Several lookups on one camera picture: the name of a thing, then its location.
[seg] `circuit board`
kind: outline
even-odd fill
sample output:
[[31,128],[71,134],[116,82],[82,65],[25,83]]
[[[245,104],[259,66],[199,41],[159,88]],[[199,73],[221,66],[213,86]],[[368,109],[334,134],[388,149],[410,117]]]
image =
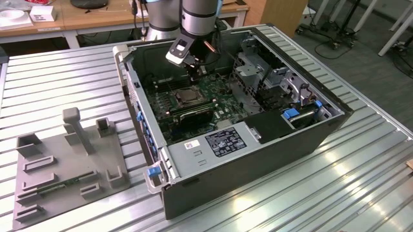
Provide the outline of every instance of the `circuit board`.
[[[168,145],[214,131],[218,129],[217,123],[222,121],[235,124],[247,117],[229,89],[227,79],[222,76],[211,75],[194,86],[147,94],[147,98]],[[182,119],[184,115],[202,110],[206,115],[211,114],[211,120],[207,118],[206,123],[186,130],[171,126],[179,117]]]

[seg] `table leg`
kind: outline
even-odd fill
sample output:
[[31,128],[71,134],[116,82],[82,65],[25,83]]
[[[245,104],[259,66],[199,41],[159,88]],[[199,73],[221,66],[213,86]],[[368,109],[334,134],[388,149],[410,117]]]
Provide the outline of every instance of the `table leg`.
[[234,22],[235,28],[239,28],[245,25],[245,15],[246,15],[246,11],[239,11],[237,13],[235,22]]
[[408,6],[408,8],[405,9],[404,13],[401,14],[401,16],[398,17],[396,23],[393,24],[393,27],[390,28],[390,31],[394,31],[396,28],[398,27],[400,23],[402,20],[405,20],[406,16],[409,15],[410,11],[413,8],[413,2],[410,3],[410,5]]
[[378,1],[378,0],[373,0],[373,1],[372,1],[370,5],[369,5],[369,8],[368,8],[366,12],[365,12],[364,15],[362,15],[362,17],[361,17],[361,19],[360,19],[360,21],[358,21],[358,23],[357,23],[357,25],[356,25],[356,27],[354,27],[354,32],[356,32],[356,33],[360,31],[362,25],[365,24],[365,22],[366,22],[366,20],[368,20],[368,17],[370,16],[372,11],[373,11],[373,9],[374,9],[374,6],[376,6],[377,1]]
[[322,3],[321,3],[321,6],[319,6],[319,9],[317,11],[317,14],[315,14],[315,17],[314,17],[314,24],[317,25],[318,23],[318,20],[322,16],[322,12],[325,10],[325,7],[327,6],[327,3],[329,3],[330,0],[323,0]]
[[66,30],[63,32],[63,35],[64,35],[67,44],[70,45],[70,48],[71,49],[80,48],[78,37],[76,37],[78,32],[75,30]]
[[378,55],[384,56],[388,52],[388,50],[390,49],[390,47],[393,46],[393,44],[396,43],[398,37],[401,36],[401,34],[405,32],[408,26],[410,25],[413,21],[413,12],[410,13],[409,18],[406,19],[406,21],[404,22],[404,24],[401,25],[400,29],[397,30],[397,32],[394,33],[394,35],[392,36],[390,40],[388,41],[386,45],[382,47]]
[[341,12],[341,9],[342,9],[342,6],[344,6],[345,3],[346,3],[346,0],[341,0],[341,1],[339,1],[338,5],[337,5],[337,7],[335,7],[335,10],[334,10],[334,12],[333,12],[331,18],[329,19],[330,22],[334,22],[334,21],[335,21],[337,16],[338,16],[338,14],[339,14],[339,12]]

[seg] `gray floor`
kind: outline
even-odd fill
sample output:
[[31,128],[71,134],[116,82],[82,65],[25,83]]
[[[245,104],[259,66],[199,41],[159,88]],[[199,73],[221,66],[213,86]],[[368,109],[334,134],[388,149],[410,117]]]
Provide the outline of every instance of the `gray floor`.
[[[310,6],[319,7],[322,0],[310,0]],[[335,1],[331,0],[325,13],[330,13]],[[341,23],[350,9],[352,3],[346,2],[338,16]],[[350,21],[350,28],[354,28],[364,9],[358,8],[354,18]],[[406,77],[394,67],[390,53],[380,57],[377,55],[381,47],[389,40],[392,32],[389,28],[393,23],[372,14],[358,35],[354,48],[338,59],[329,60],[318,56],[314,47],[327,39],[306,32],[295,35],[294,41],[329,66],[329,68],[358,89],[360,92],[413,131],[413,79]],[[405,32],[401,40],[412,35]],[[318,49],[326,57],[335,57],[348,48],[338,51],[327,47]],[[413,64],[413,56],[406,57]]]

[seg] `label sticker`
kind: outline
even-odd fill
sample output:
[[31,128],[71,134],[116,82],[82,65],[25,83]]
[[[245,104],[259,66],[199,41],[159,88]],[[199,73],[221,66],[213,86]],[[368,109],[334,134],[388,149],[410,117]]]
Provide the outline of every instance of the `label sticker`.
[[199,146],[199,141],[198,141],[198,140],[194,140],[194,141],[191,141],[191,142],[187,142],[184,145],[186,145],[186,149],[188,150],[188,149],[191,149],[191,148]]
[[51,31],[51,30],[60,30],[61,28],[41,28],[37,31]]
[[218,157],[222,157],[246,147],[245,141],[234,127],[206,136],[206,141]]

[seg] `white box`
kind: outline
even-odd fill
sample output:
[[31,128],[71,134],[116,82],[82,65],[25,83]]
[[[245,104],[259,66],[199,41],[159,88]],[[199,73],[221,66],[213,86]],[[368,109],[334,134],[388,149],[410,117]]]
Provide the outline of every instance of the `white box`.
[[24,16],[19,20],[0,20],[0,30],[9,30],[16,28],[24,28],[32,26],[32,20],[28,13],[24,12]]
[[31,10],[31,18],[33,22],[53,22],[56,19],[53,6],[33,6]]
[[315,18],[315,11],[306,6],[302,12],[299,24],[310,25],[311,17]]

